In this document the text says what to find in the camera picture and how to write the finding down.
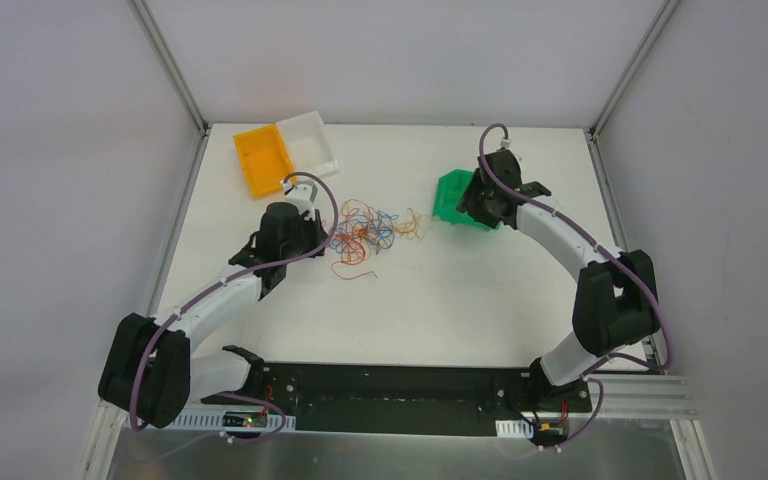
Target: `metal surface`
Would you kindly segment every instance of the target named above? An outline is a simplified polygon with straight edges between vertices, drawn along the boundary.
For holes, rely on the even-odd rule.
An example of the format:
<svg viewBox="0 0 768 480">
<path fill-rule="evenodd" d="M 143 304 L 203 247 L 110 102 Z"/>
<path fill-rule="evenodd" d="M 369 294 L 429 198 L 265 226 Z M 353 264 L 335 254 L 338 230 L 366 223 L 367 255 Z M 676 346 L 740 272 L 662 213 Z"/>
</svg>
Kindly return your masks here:
<svg viewBox="0 0 768 480">
<path fill-rule="evenodd" d="M 573 420 L 573 428 L 581 420 Z M 229 446 L 218 437 L 147 464 L 195 432 L 122 432 L 109 479 L 680 479 L 669 421 L 603 420 L 558 454 L 524 438 L 282 434 Z"/>
<path fill-rule="evenodd" d="M 125 412 L 108 403 L 102 403 L 96 410 L 90 431 L 90 441 L 81 456 L 78 480 L 107 478 L 113 462 L 113 453 L 118 445 Z"/>
<path fill-rule="evenodd" d="M 190 167 L 189 174 L 187 174 L 187 183 L 184 187 L 184 192 L 175 209 L 175 223 L 172 225 L 172 231 L 169 232 L 169 239 L 163 247 L 163 260 L 160 264 L 160 271 L 157 273 L 157 281 L 151 291 L 151 298 L 149 299 L 146 311 L 143 312 L 147 316 L 154 314 L 160 303 L 160 296 L 163 294 L 163 285 L 166 284 L 166 277 L 169 276 L 169 267 L 172 265 L 172 257 L 175 255 L 175 246 L 178 244 L 178 237 L 180 237 L 181 228 L 184 226 L 184 217 L 187 213 L 187 206 L 190 204 L 190 198 L 193 195 L 193 188 L 195 188 L 196 185 L 199 167 L 201 167 L 201 161 L 204 158 L 204 151 L 207 148 L 209 139 L 210 129 L 206 130 L 202 135 L 201 140 L 199 140 L 195 157 L 193 157 L 193 164 Z"/>
<path fill-rule="evenodd" d="M 696 419 L 696 410 L 684 377 L 635 374 L 592 376 L 605 385 L 605 398 L 599 418 Z M 570 413 L 570 417 L 587 416 L 583 413 Z"/>
<path fill-rule="evenodd" d="M 169 77 L 169 81 L 172 82 L 172 88 L 178 94 L 178 98 L 181 100 L 184 108 L 187 109 L 187 113 L 190 115 L 190 119 L 192 119 L 196 128 L 198 128 L 199 134 L 204 136 L 207 122 L 204 120 L 204 116 L 202 116 L 195 98 L 193 98 L 193 94 L 190 92 L 189 87 L 187 87 L 187 82 L 184 81 L 184 76 L 181 74 L 178 64 L 175 63 L 172 52 L 169 51 L 169 46 L 166 44 L 166 40 L 163 39 L 163 34 L 160 33 L 160 28 L 157 26 L 151 10 L 149 10 L 145 0 L 128 0 L 128 3 L 140 22 L 140 26 L 143 28 L 152 49 L 154 49 L 160 65 Z"/>
<path fill-rule="evenodd" d="M 611 225 L 611 233 L 614 237 L 614 243 L 623 250 L 628 250 L 628 241 L 625 237 L 625 226 L 617 207 L 617 198 L 611 188 L 611 181 L 608 178 L 608 172 L 602 163 L 602 155 L 599 152 L 599 144 L 593 141 L 593 136 L 589 133 L 584 134 L 587 140 L 587 148 L 590 150 L 590 158 L 593 161 L 593 169 L 596 172 L 596 180 L 599 182 L 599 191 L 602 193 L 602 203 L 605 205 L 605 211 L 608 213 L 608 223 Z"/>
<path fill-rule="evenodd" d="M 628 66 L 625 67 L 619 82 L 617 82 L 617 86 L 614 87 L 614 91 L 611 92 L 608 102 L 602 108 L 602 112 L 599 114 L 596 124 L 593 125 L 591 131 L 597 139 L 599 134 L 602 133 L 602 130 L 604 130 L 608 120 L 611 119 L 614 111 L 616 111 L 617 105 L 619 105 L 620 100 L 625 96 L 629 85 L 631 85 L 634 77 L 637 76 L 637 72 L 640 71 L 640 67 L 649 56 L 649 53 L 652 51 L 652 48 L 664 31 L 664 27 L 669 23 L 670 18 L 672 18 L 673 13 L 675 13 L 679 4 L 681 4 L 681 0 L 665 0 L 663 5 L 661 5 L 661 9 L 658 10 L 655 19 L 652 20 L 652 24 L 646 31 L 646 35 L 643 36 L 643 41 L 640 42 L 640 46 L 637 47 L 634 55 L 632 55 L 631 61 Z"/>
<path fill-rule="evenodd" d="M 716 480 L 717 474 L 712 467 L 711 454 L 699 421 L 673 420 L 670 423 L 684 476 L 688 480 Z"/>
</svg>

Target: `orange tray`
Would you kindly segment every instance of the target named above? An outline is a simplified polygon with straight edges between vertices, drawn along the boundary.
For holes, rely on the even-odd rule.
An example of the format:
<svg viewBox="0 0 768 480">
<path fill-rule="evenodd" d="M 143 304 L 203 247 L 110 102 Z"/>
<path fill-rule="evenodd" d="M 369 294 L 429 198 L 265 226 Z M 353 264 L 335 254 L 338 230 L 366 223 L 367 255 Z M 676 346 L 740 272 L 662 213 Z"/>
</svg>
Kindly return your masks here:
<svg viewBox="0 0 768 480">
<path fill-rule="evenodd" d="M 293 171 L 293 162 L 275 125 L 234 135 L 234 145 L 253 196 L 281 190 L 281 180 Z"/>
</svg>

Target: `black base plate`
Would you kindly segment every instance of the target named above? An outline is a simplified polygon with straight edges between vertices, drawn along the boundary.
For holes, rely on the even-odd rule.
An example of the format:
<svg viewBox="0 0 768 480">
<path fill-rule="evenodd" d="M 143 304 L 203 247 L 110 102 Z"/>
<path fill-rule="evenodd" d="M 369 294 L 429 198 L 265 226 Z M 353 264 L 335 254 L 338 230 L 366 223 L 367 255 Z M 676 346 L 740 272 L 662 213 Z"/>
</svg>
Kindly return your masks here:
<svg viewBox="0 0 768 480">
<path fill-rule="evenodd" d="M 264 398 L 271 386 L 272 402 L 296 417 L 296 430 L 495 436 L 496 420 L 519 419 L 520 411 L 560 412 L 564 400 L 570 412 L 592 408 L 584 382 L 527 405 L 527 368 L 262 363 L 255 369 L 240 393 Z M 215 396 L 203 401 L 229 403 Z"/>
</svg>

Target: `aluminum frame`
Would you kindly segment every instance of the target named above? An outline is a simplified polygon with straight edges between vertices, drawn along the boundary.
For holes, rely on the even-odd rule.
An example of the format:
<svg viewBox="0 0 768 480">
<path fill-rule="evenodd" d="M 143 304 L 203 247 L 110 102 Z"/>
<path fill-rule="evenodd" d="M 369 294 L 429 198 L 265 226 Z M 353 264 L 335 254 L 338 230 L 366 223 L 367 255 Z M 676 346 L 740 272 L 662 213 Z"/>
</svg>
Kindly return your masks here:
<svg viewBox="0 0 768 480">
<path fill-rule="evenodd" d="M 680 3 L 681 0 L 664 1 L 640 46 L 620 76 L 599 118 L 589 133 L 585 132 L 614 241 L 623 248 L 627 248 L 624 223 L 617 208 L 617 201 L 611 188 L 608 173 L 602 163 L 598 147 L 599 134 L 617 109 Z M 129 4 L 173 89 L 201 135 L 186 187 L 176 207 L 175 222 L 164 247 L 162 265 L 151 298 L 148 301 L 147 310 L 151 312 L 157 307 L 169 273 L 175 246 L 183 227 L 183 219 L 210 137 L 210 128 L 187 87 L 187 83 L 178 69 L 145 0 L 129 0 Z M 651 349 L 652 356 L 658 359 L 658 352 L 663 351 L 664 348 L 662 336 L 650 337 L 647 343 L 647 349 Z M 600 418 L 670 420 L 686 477 L 688 479 L 717 478 L 711 467 L 710 454 L 684 377 L 628 374 L 594 374 L 593 376 L 602 380 L 605 388 Z M 182 414 L 191 413 L 191 410 L 203 412 L 205 410 L 220 411 L 225 409 L 221 406 L 188 407 Z M 570 414 L 570 416 L 580 418 L 587 417 L 589 414 Z M 122 410 L 106 402 L 100 403 L 93 420 L 89 441 L 79 464 L 77 478 L 81 480 L 107 478 L 119 433 L 125 425 L 126 419 L 127 414 Z"/>
</svg>

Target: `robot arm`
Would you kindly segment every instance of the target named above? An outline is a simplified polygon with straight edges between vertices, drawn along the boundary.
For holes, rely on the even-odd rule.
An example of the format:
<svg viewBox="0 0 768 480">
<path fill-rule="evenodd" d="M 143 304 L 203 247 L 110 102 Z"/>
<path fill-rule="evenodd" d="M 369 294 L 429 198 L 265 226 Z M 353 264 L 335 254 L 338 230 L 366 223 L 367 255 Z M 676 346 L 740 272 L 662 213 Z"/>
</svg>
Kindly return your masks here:
<svg viewBox="0 0 768 480">
<path fill-rule="evenodd" d="M 102 399 L 129 410 L 143 352 L 161 325 L 173 317 L 177 321 L 160 335 L 142 376 L 137 400 L 140 418 L 162 428 L 187 403 L 243 386 L 251 363 L 262 361 L 259 357 L 237 347 L 192 355 L 219 327 L 281 283 L 287 265 L 273 263 L 310 252 L 325 241 L 319 211 L 313 208 L 316 186 L 299 182 L 284 187 L 284 201 L 266 208 L 260 229 L 204 287 L 154 317 L 132 313 L 119 323 L 98 386 Z"/>
<path fill-rule="evenodd" d="M 573 332 L 531 365 L 531 379 L 537 387 L 529 392 L 528 403 L 534 406 L 575 387 L 602 357 L 639 342 L 657 332 L 660 325 L 642 292 L 579 232 L 555 216 L 559 204 L 551 192 L 539 182 L 522 183 L 519 161 L 510 150 L 502 148 L 486 159 L 505 185 L 538 200 L 550 211 L 508 195 L 482 168 L 473 173 L 458 210 L 489 227 L 502 222 L 533 238 L 578 285 Z M 626 253 L 616 246 L 605 250 L 655 292 L 654 268 L 648 255 L 640 250 Z"/>
</svg>

